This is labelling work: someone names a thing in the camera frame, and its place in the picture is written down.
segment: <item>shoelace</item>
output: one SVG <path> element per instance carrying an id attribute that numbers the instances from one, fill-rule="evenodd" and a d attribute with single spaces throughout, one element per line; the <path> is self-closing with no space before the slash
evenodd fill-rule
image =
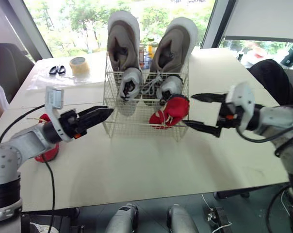
<path id="1" fill-rule="evenodd" d="M 165 119 L 164 111 L 163 111 L 162 109 L 160 109 L 160 112 L 162 113 L 163 118 L 164 118 L 164 121 L 163 121 L 163 123 L 162 123 L 161 125 L 163 125 L 163 126 L 165 126 L 165 127 L 168 127 L 168 126 L 166 125 L 166 123 L 170 123 L 170 124 L 171 124 L 171 122 L 172 122 L 172 120 L 173 120 L 173 117 L 170 116 L 170 115 L 168 114 L 168 118 Z"/>
<path id="2" fill-rule="evenodd" d="M 149 94 L 150 96 L 153 96 L 155 94 L 155 87 L 154 85 L 158 82 L 162 82 L 163 79 L 161 77 L 161 74 L 159 71 L 157 71 L 157 75 L 155 77 L 155 79 L 149 81 L 148 83 L 146 83 L 141 90 L 142 94 Z"/>

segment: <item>wire rack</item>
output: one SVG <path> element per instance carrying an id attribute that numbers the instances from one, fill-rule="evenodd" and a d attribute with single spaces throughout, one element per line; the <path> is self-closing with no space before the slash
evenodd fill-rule
<path id="1" fill-rule="evenodd" d="M 153 79 L 157 73 L 149 73 L 149 70 L 142 70 L 144 82 Z M 183 80 L 182 94 L 189 97 L 189 65 L 186 62 L 181 73 L 164 73 L 165 75 L 178 74 Z M 110 59 L 107 54 L 106 74 L 104 83 L 103 104 L 114 108 L 114 112 L 103 122 L 104 128 L 110 138 L 114 136 L 122 137 L 173 137 L 179 141 L 186 133 L 188 127 L 179 122 L 177 125 L 163 129 L 162 125 L 149 124 L 150 117 L 159 108 L 158 99 L 143 99 L 144 95 L 140 94 L 133 101 L 124 103 L 118 98 L 123 72 L 113 72 Z"/>

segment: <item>packing tape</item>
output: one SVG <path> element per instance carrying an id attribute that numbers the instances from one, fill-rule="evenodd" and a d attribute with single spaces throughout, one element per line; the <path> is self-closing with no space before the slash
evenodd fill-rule
<path id="1" fill-rule="evenodd" d="M 75 57 L 70 62 L 73 75 L 79 75 L 89 72 L 89 66 L 84 57 Z"/>

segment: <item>wall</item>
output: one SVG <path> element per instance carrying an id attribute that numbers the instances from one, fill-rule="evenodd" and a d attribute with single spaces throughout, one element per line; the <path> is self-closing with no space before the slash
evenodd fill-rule
<path id="1" fill-rule="evenodd" d="M 17 45 L 20 50 L 25 50 L 19 38 L 16 36 L 10 23 L 0 8 L 0 43 L 12 43 Z"/>
<path id="2" fill-rule="evenodd" d="M 293 39 L 293 0 L 236 0 L 225 36 Z"/>

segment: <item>scissors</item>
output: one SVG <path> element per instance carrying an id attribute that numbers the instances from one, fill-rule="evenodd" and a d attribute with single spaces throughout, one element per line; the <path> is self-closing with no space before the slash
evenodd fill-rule
<path id="1" fill-rule="evenodd" d="M 66 70 L 64 66 L 58 65 L 58 66 L 54 66 L 49 70 L 49 74 L 50 75 L 56 75 L 57 73 L 59 75 L 65 74 Z"/>

